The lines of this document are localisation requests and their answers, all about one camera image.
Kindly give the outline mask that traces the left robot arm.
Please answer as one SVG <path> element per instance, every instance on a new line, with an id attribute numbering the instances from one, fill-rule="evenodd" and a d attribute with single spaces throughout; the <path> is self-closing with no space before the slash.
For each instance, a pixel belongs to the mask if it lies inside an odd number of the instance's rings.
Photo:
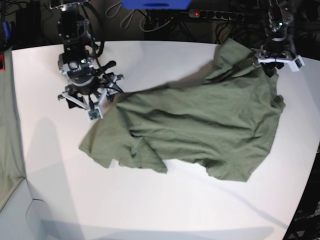
<path id="1" fill-rule="evenodd" d="M 259 0 L 265 39 L 256 59 L 265 74 L 272 77 L 285 64 L 294 64 L 297 52 L 293 40 L 294 14 L 287 0 Z"/>

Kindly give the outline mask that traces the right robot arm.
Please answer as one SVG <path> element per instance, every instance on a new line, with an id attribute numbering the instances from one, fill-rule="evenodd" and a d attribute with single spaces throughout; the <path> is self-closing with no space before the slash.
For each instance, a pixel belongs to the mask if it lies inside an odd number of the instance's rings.
<path id="1" fill-rule="evenodd" d="M 59 55 L 57 65 L 67 81 L 58 99 L 65 99 L 70 109 L 78 107 L 93 119 L 101 118 L 104 100 L 111 102 L 116 94 L 122 93 L 117 81 L 123 75 L 106 72 L 116 66 L 113 60 L 100 64 L 105 42 L 96 44 L 89 16 L 86 12 L 81 15 L 80 10 L 89 9 L 97 19 L 99 14 L 87 0 L 51 0 L 49 7 L 60 11 L 57 31 L 62 39 L 63 53 Z"/>

